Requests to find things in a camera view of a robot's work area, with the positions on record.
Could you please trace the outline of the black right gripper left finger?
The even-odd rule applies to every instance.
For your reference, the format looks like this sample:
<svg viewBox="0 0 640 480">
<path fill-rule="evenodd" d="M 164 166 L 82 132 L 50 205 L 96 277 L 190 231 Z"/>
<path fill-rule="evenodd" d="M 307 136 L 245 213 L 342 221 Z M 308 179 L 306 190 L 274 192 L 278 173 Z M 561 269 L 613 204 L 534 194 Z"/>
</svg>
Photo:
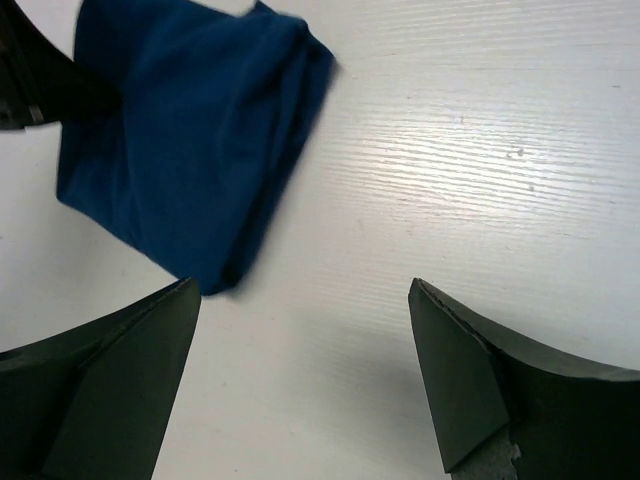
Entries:
<svg viewBox="0 0 640 480">
<path fill-rule="evenodd" d="M 151 478 L 200 305 L 184 279 L 3 352 L 2 478 Z"/>
</svg>

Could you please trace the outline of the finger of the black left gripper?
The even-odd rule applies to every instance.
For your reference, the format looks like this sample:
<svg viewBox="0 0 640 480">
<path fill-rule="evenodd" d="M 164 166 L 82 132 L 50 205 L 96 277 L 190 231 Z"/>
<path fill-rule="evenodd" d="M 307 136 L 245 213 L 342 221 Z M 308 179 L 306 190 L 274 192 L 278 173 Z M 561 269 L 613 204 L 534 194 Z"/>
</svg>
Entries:
<svg viewBox="0 0 640 480">
<path fill-rule="evenodd" d="M 1 129 L 103 114 L 120 93 L 57 49 L 13 0 L 1 3 Z"/>
</svg>

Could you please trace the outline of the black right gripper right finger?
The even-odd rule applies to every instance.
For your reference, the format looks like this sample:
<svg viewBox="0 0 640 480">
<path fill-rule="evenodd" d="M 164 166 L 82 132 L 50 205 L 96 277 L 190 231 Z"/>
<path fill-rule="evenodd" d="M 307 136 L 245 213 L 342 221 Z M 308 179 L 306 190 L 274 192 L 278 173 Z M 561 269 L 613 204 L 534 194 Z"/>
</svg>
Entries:
<svg viewBox="0 0 640 480">
<path fill-rule="evenodd" d="M 415 279 L 411 325 L 454 479 L 635 479 L 639 374 L 572 355 Z"/>
</svg>

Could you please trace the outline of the blue t shirt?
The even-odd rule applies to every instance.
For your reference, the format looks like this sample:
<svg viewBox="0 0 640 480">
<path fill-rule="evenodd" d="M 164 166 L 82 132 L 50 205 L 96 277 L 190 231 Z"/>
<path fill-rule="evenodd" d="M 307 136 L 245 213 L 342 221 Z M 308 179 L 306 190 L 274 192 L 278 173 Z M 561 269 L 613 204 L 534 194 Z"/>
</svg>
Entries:
<svg viewBox="0 0 640 480">
<path fill-rule="evenodd" d="M 260 2 L 235 16 L 86 1 L 74 56 L 122 103 L 63 125 L 58 200 L 205 296 L 235 287 L 322 108 L 331 51 Z"/>
</svg>

